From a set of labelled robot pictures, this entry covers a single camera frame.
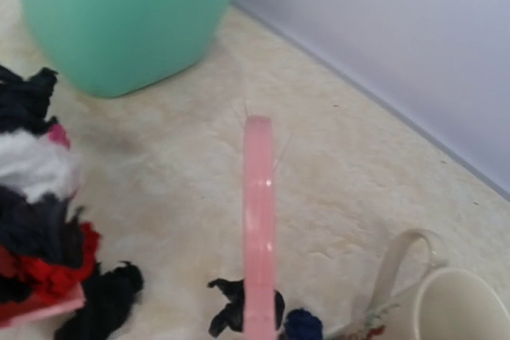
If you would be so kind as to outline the pink plastic hand brush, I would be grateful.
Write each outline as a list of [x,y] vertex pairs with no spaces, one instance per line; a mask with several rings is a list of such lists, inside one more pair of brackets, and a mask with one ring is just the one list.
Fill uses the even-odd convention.
[[243,338],[279,338],[276,313],[277,203],[273,121],[247,115],[242,147]]

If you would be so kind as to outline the pink plastic dustpan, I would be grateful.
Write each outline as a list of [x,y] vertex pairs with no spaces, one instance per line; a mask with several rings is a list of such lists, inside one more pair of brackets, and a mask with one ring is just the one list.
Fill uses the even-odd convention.
[[80,284],[73,287],[65,297],[58,299],[55,303],[45,303],[37,295],[32,294],[22,303],[1,305],[1,328],[20,326],[63,315],[82,308],[84,302],[84,292]]

